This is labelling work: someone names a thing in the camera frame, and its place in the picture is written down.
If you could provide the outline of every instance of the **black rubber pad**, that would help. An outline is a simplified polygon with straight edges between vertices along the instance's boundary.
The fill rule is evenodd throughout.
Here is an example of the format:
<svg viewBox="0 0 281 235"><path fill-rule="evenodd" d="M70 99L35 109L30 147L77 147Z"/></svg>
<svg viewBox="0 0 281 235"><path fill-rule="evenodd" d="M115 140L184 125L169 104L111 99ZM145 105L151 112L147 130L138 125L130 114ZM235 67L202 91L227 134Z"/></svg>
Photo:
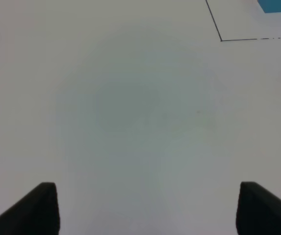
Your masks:
<svg viewBox="0 0 281 235"><path fill-rule="evenodd" d="M58 235L59 230L55 183L41 183L0 215L0 235Z"/></svg>
<svg viewBox="0 0 281 235"><path fill-rule="evenodd" d="M239 235L281 235L281 199L255 182L242 182L236 228Z"/></svg>

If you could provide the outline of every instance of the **white surface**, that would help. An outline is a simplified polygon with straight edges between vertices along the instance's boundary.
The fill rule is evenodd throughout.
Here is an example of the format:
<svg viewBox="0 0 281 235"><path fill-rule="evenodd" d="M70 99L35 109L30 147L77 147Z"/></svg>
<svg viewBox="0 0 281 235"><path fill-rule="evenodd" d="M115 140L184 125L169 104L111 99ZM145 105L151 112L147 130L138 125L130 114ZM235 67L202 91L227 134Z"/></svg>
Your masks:
<svg viewBox="0 0 281 235"><path fill-rule="evenodd" d="M0 0L0 213L43 181L61 235L236 234L241 181L281 197L281 40L220 43L203 0Z"/></svg>
<svg viewBox="0 0 281 235"><path fill-rule="evenodd" d="M265 14L257 0L208 0L223 40L281 37L281 13Z"/></svg>

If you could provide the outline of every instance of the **black line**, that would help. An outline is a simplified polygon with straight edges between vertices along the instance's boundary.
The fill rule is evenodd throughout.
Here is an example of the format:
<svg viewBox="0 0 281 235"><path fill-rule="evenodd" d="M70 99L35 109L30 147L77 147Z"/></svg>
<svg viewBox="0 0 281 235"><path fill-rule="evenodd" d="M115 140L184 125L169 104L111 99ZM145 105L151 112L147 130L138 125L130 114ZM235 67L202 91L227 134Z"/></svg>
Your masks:
<svg viewBox="0 0 281 235"><path fill-rule="evenodd" d="M258 40L258 38L222 40L222 42L231 42L231 41L249 41L249 40Z"/></svg>
<svg viewBox="0 0 281 235"><path fill-rule="evenodd" d="M215 28L217 29L217 32L218 32L218 34L219 34L220 41L222 42L223 40L222 40L222 38L221 38L221 35L220 35L220 32L219 32L219 29L218 29L217 23L216 23L216 22L215 22L215 20L214 20L214 17L213 17L212 11L211 11L210 6L209 6L209 3L208 3L208 0L205 0L205 2L207 3L207 6L208 6L209 12L210 12L210 14L211 14L212 20L213 20L213 22L214 22Z"/></svg>

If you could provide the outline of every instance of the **blue block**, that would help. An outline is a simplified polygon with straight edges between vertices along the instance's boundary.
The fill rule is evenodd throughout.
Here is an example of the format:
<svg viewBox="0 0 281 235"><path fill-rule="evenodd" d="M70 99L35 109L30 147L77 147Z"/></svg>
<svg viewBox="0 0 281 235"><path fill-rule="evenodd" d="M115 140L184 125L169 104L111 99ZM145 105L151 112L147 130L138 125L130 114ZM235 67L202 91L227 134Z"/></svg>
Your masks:
<svg viewBox="0 0 281 235"><path fill-rule="evenodd" d="M264 13L281 12L281 0L258 0Z"/></svg>

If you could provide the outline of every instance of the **drawn line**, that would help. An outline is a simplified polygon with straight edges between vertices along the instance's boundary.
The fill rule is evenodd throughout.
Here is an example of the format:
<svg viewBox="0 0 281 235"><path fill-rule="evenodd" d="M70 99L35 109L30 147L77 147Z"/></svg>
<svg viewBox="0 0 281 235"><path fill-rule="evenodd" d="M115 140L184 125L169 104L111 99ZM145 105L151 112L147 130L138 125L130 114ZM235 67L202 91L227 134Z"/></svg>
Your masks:
<svg viewBox="0 0 281 235"><path fill-rule="evenodd" d="M217 23L215 22L215 19L213 17L213 14L212 14L212 11L210 9L210 6L209 6L209 3L208 3L208 0L205 0L205 2L207 3L207 6L208 6L208 9L209 9L209 12L210 12L210 15L212 17L212 20L213 20L213 23L214 23L214 26L218 32L218 35L219 35L219 38L220 38L220 41L221 42L233 42L233 41L251 41L251 40L258 40L258 38L250 38L250 39L232 39L232 40L222 40L222 37L221 37L221 34L220 34L220 31L219 31L219 28L218 28L218 25Z"/></svg>
<svg viewBox="0 0 281 235"><path fill-rule="evenodd" d="M249 40L258 40L258 38L222 40L222 42L231 42L231 41L249 41Z"/></svg>
<svg viewBox="0 0 281 235"><path fill-rule="evenodd" d="M217 32L218 32L218 34L219 34L220 41L222 42L221 34L220 34L220 32L219 32L219 29L218 29L217 23L216 23L216 22L215 22L215 20L214 20L214 17L213 17L212 11L211 11L210 6L209 6L209 3L208 3L208 0L205 0L205 2L207 3L207 6L208 6L209 12L210 12L210 14L211 14L212 20L213 20L213 22L214 22L215 28L217 29Z"/></svg>

